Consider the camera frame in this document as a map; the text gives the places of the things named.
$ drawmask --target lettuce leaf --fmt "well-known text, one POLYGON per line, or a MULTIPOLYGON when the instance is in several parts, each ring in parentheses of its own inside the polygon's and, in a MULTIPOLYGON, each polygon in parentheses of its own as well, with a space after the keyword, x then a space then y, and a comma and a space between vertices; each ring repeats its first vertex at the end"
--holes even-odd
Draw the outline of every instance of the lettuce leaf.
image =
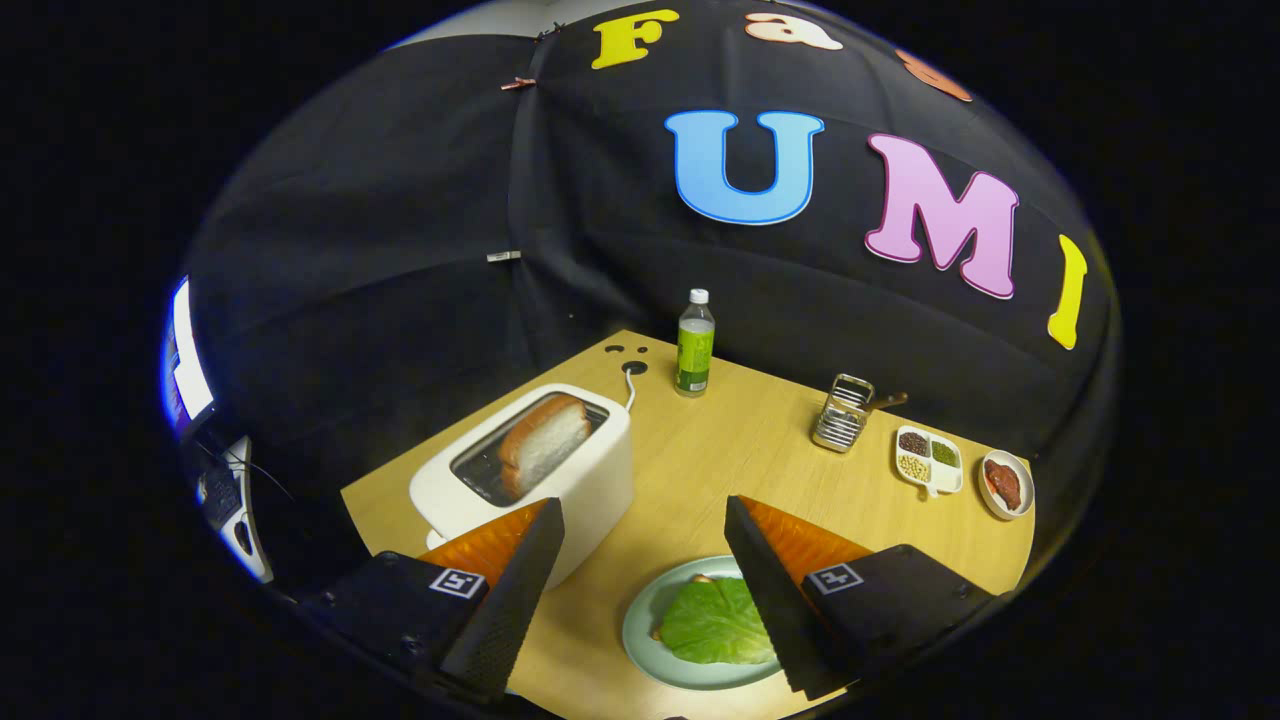
POLYGON ((662 618, 662 643, 687 662, 756 665, 773 644, 741 578, 689 583, 662 618))

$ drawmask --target green label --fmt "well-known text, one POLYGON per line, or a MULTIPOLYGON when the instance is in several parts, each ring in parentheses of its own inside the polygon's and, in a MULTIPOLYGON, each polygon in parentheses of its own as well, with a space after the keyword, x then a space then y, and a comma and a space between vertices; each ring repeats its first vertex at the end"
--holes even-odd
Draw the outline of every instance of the green label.
POLYGON ((684 389, 701 389, 712 369, 712 341, 716 331, 694 333, 680 328, 676 341, 676 384, 684 389))

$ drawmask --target beans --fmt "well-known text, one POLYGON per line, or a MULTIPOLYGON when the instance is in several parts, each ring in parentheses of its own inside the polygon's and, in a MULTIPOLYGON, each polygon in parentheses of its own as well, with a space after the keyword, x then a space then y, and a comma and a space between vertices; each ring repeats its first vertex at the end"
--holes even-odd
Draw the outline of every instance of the beans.
POLYGON ((956 454, 951 452, 951 448, 942 445, 938 441, 933 441, 933 459, 943 465, 951 465, 952 468, 959 468, 960 464, 956 461, 956 454))
POLYGON ((929 441, 915 433, 901 433, 897 437, 897 446, 908 452, 914 452, 916 455, 929 456, 929 441))
POLYGON ((923 460, 902 455, 897 459, 897 466, 901 468, 909 477, 915 478, 922 483, 929 482, 929 466, 923 460))

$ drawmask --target table surface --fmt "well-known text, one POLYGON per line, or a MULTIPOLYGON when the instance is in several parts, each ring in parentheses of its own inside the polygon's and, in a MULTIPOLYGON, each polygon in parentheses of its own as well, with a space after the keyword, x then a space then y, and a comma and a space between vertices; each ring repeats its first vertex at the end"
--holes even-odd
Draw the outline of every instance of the table surface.
POLYGON ((987 509, 977 480, 980 461, 992 448, 909 423, 950 438, 964 460, 964 488, 929 498, 893 469, 892 436, 906 420, 876 411, 847 454, 823 450, 810 433, 826 392, 713 357, 707 393, 686 398, 675 391, 676 347, 628 331, 512 389, 343 488, 343 501, 369 551, 413 557, 426 551, 430 525, 410 502, 408 484, 449 442, 525 392, 552 382, 626 405, 621 368, 631 360, 649 365, 646 373, 632 375, 635 501, 595 552, 539 601, 511 675, 513 692, 563 717, 626 720, 772 719, 833 697, 806 701, 803 693, 791 692, 781 671, 730 691, 685 691, 650 679, 627 659, 621 628, 632 598, 676 565, 730 553, 724 541, 730 495, 767 502, 873 551, 910 543, 991 593, 1007 592, 1021 578, 1036 507, 1012 521, 987 509), (604 350, 612 345, 625 350, 604 350), (641 347, 648 351, 641 354, 641 347))

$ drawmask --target red meat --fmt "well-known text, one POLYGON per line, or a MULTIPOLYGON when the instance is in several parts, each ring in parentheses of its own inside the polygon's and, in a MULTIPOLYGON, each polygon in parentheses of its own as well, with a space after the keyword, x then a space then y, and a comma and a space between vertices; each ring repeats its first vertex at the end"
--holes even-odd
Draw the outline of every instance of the red meat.
POLYGON ((1012 468, 1001 465, 995 460, 987 460, 983 464, 987 471, 987 482, 991 483, 992 489, 1005 505, 1009 506, 1010 511, 1016 511, 1018 506, 1023 503, 1021 486, 1018 482, 1018 473, 1012 468))

